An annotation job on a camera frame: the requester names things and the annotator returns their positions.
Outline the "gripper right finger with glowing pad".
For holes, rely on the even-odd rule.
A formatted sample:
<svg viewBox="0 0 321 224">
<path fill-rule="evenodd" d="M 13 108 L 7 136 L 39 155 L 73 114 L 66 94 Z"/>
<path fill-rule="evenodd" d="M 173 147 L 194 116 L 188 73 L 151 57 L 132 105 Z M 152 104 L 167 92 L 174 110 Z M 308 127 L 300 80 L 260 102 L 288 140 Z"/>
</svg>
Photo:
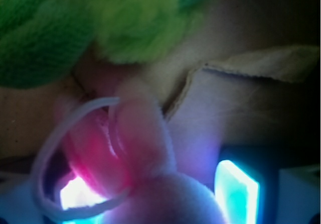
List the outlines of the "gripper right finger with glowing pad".
<svg viewBox="0 0 321 224">
<path fill-rule="evenodd" d="M 320 149 L 225 147 L 214 192 L 228 223 L 320 223 Z"/>
</svg>

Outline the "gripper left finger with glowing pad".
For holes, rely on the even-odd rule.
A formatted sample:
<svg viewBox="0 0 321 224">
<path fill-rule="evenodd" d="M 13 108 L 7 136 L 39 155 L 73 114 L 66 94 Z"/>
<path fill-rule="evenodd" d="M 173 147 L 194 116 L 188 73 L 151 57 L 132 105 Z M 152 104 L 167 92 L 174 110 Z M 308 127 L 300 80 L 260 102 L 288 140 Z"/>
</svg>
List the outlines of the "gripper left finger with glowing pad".
<svg viewBox="0 0 321 224">
<path fill-rule="evenodd" d="M 43 190 L 46 200 L 61 210 L 93 207 L 111 200 L 97 194 L 82 178 L 75 175 L 64 156 L 53 156 L 49 160 Z"/>
</svg>

